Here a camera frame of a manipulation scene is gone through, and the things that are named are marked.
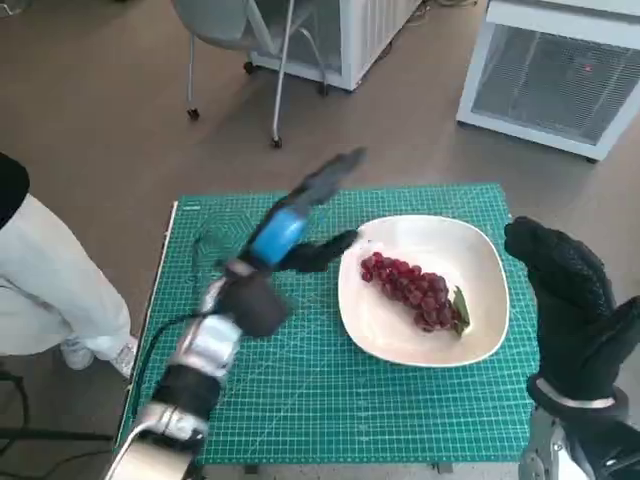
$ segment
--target grape bunch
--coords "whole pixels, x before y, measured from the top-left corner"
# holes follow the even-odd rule
[[[360,266],[362,280],[377,281],[387,298],[414,310],[413,321],[422,331],[455,330],[461,334],[466,328],[467,322],[449,300],[447,282],[440,275],[380,252],[362,260]]]

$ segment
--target gray chair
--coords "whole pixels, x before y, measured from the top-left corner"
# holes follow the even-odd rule
[[[17,15],[31,4],[31,0],[3,0],[0,2],[0,18]]]
[[[193,65],[195,38],[209,45],[244,51],[259,51],[280,58],[278,87],[273,113],[271,142],[282,147],[278,131],[282,84],[284,80],[289,38],[296,32],[308,41],[322,74],[320,92],[328,93],[327,72],[318,50],[317,16],[314,0],[172,0],[178,17],[191,34],[189,79],[187,85],[187,113],[197,120],[200,113],[193,105]],[[303,24],[311,20],[315,26],[315,39]],[[254,70],[251,62],[245,63],[245,71]]]

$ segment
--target brown floor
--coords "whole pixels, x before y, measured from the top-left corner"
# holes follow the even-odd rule
[[[187,121],[187,35],[170,2],[36,0],[24,14],[0,20],[0,148],[27,165],[32,193],[122,292],[136,328],[173,200],[287,188],[357,145],[370,155],[353,185],[500,182],[514,215],[582,238],[605,260],[619,298],[637,293],[640,144],[633,137],[640,138],[640,123],[597,166],[456,125],[482,13],[480,6],[434,9],[426,22],[404,29],[353,95],[334,91],[322,99],[312,84],[288,78],[285,146],[274,151],[268,138],[275,75],[247,77],[240,54],[199,48],[202,118]],[[11,364],[28,372],[34,424],[115,429],[124,382],[107,366],[69,372],[55,352]],[[640,395],[638,352],[624,382]],[[59,458],[53,452],[34,459],[27,451],[16,447],[3,468],[35,474]]]

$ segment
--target green cutting mat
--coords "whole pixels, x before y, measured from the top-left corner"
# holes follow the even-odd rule
[[[143,341],[166,320],[195,306],[211,264],[237,251],[277,193],[184,197]],[[525,380],[537,366],[535,307],[524,269],[502,247],[509,220],[497,185],[354,190],[318,209],[309,237],[327,239],[376,217],[433,214],[481,229],[504,263],[511,298],[507,338],[475,365],[414,368],[361,351],[338,310],[338,262],[327,273],[278,274],[275,284],[295,313],[267,340],[246,340],[211,418],[203,463],[381,463],[508,461],[528,437]],[[198,241],[197,260],[192,261]],[[200,271],[194,277],[192,270]],[[180,336],[159,342],[143,384],[148,399]],[[124,431],[130,426],[130,407]]]

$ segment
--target white plate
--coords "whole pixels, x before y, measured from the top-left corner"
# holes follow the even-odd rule
[[[423,367],[468,365],[498,349],[509,326],[509,295],[498,252],[480,230],[450,218],[404,215],[373,220],[359,231],[342,257],[338,298],[344,326],[360,348]],[[375,251],[442,275],[451,297],[460,287],[471,320],[462,337],[420,331],[411,309],[387,299],[375,281],[364,282],[360,262]]]

